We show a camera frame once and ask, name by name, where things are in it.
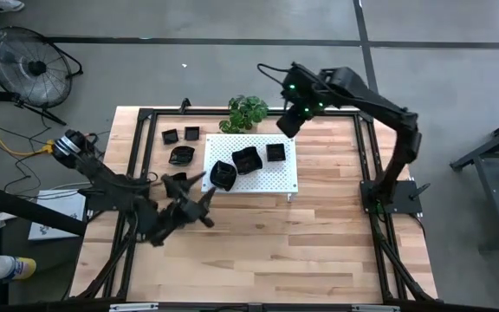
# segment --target wooden table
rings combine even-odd
[[[139,107],[117,107],[105,163],[126,172]],[[202,171],[206,133],[219,133],[217,116],[159,116],[150,172]],[[279,133],[268,118],[256,133]],[[185,141],[184,127],[200,126],[199,141]],[[177,128],[179,143],[162,144],[161,132]],[[392,155],[395,133],[376,124],[383,165]],[[136,172],[145,149],[142,135]],[[367,148],[369,138],[365,137]],[[196,148],[187,167],[168,164],[175,146]],[[218,194],[211,202],[215,227],[201,223],[175,231],[165,246],[138,244],[133,260],[129,301],[151,302],[305,302],[378,303],[379,279],[367,215],[361,210],[362,180],[353,120],[318,117],[296,136],[299,193],[293,203],[283,195]],[[374,176],[373,166],[370,171]],[[191,195],[201,196],[201,185]],[[168,202],[155,188],[159,207]],[[117,213],[106,212],[88,227],[71,296],[84,290],[109,257]],[[406,215],[395,215],[399,253],[425,291],[436,296],[421,229]],[[391,291],[396,294],[393,269]],[[117,269],[118,288],[122,263]]]

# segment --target concrete floor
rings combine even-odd
[[[25,0],[23,12],[0,15],[0,26],[20,25],[46,35],[163,38],[359,40],[352,0]],[[499,42],[499,0],[362,0],[370,40]],[[258,62],[313,70],[350,66],[365,76],[360,48],[241,45],[60,44],[84,65],[68,100],[52,110],[82,132],[109,129],[119,105],[226,105],[236,94],[282,104],[277,86],[259,75]],[[499,234],[474,168],[454,173],[448,164],[499,126],[499,49],[372,49],[379,91],[419,113],[424,135],[411,165],[419,183],[424,225],[439,297],[446,302],[499,308],[499,252],[477,246]],[[31,135],[37,116],[0,103],[0,125]],[[53,126],[44,139],[62,135]],[[16,150],[25,140],[4,135]],[[106,137],[101,147],[104,148]],[[0,187],[21,175],[0,151]],[[42,188],[82,181],[50,157],[27,164]],[[11,192],[35,186],[33,179]],[[62,296],[73,266],[24,284],[17,301]],[[52,276],[63,287],[48,289]]]

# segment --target leaves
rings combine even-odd
[[[242,133],[251,130],[254,123],[267,117],[267,103],[256,96],[238,95],[229,101],[229,120],[219,122],[219,128],[224,133]]]

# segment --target small black box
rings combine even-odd
[[[163,144],[173,144],[178,142],[177,129],[163,131],[161,135],[163,135]]]
[[[284,152],[284,144],[268,144],[267,145],[267,161],[283,161],[286,160]]]
[[[199,127],[186,127],[184,140],[199,140]]]

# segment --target black container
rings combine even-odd
[[[184,140],[199,140],[199,127],[185,127]]]
[[[211,169],[209,180],[214,186],[230,191],[236,181],[236,168],[218,160]]]
[[[284,152],[284,144],[268,144],[267,145],[267,161],[284,161],[286,153]]]
[[[189,146],[176,146],[171,151],[169,164],[175,166],[187,166],[194,156],[194,148]]]
[[[236,165],[238,174],[244,175],[263,168],[263,162],[255,146],[244,148],[242,151],[232,153],[232,161]]]
[[[178,142],[177,129],[163,131],[161,133],[161,135],[163,136],[163,144],[167,145],[167,144],[173,144],[173,143]]]

